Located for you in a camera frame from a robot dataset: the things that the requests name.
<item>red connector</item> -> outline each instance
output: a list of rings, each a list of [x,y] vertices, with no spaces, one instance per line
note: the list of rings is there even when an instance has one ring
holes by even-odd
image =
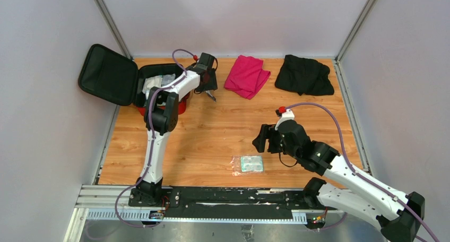
[[[282,114],[282,113],[284,113],[284,112],[286,112],[286,107],[279,107],[278,108],[278,112],[280,112],[280,114]]]

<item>pink cloth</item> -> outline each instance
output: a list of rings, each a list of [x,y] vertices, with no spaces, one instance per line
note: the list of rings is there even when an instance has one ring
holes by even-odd
[[[262,67],[263,60],[240,55],[225,80],[225,89],[246,99],[253,98],[270,76],[270,71],[265,71]]]

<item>white wall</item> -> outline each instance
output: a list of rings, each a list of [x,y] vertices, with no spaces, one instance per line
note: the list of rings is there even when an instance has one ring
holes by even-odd
[[[378,0],[342,61],[372,170],[426,198],[441,241],[450,237],[448,1]]]
[[[335,56],[367,0],[105,0],[134,56]]]
[[[114,105],[82,92],[91,44],[119,51],[93,0],[0,0],[1,241],[62,241]]]

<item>folded black cloth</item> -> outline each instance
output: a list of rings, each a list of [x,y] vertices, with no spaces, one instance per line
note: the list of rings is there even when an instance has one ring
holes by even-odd
[[[275,87],[299,95],[333,95],[334,88],[328,80],[330,68],[314,59],[286,55]]]

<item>small plastic package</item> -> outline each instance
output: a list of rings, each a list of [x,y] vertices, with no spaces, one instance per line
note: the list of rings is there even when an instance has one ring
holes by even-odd
[[[234,155],[231,159],[233,176],[264,172],[261,155]]]

